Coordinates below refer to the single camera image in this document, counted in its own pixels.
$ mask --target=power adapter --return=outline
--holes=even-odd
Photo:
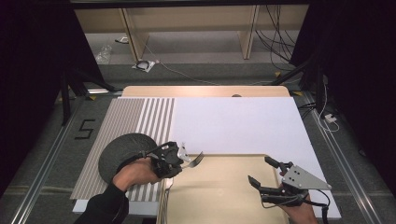
[[[326,121],[328,123],[333,123],[337,120],[337,118],[333,114],[328,114],[328,115],[324,116],[324,118],[326,119]]]

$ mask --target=hand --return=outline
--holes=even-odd
[[[295,224],[318,223],[317,218],[314,214],[314,209],[312,208],[311,204],[302,203],[300,206],[294,207],[280,205],[279,207],[289,215],[289,217],[291,218],[291,220],[293,220]]]
[[[160,180],[152,171],[151,158],[145,158],[124,166],[113,177],[113,184],[120,190],[126,191],[132,185],[154,184]]]

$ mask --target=black sleeve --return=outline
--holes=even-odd
[[[90,198],[85,212],[76,220],[75,224],[122,223],[128,215],[128,211],[129,203],[125,192],[111,183],[103,194]]]

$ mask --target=beige tray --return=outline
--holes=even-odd
[[[174,178],[167,223],[289,223],[280,208],[262,207],[260,194],[248,183],[248,175],[262,186],[278,186],[276,170],[264,161],[264,155],[205,156],[197,167],[185,169]],[[161,216],[157,220],[163,223]]]

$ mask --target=striped placemat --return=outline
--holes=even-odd
[[[169,141],[175,98],[119,98],[112,100],[99,134],[70,199],[89,200],[107,183],[99,176],[98,161],[107,144],[127,133],[144,133],[157,145]],[[126,192],[130,201],[158,202],[162,183],[136,185]]]

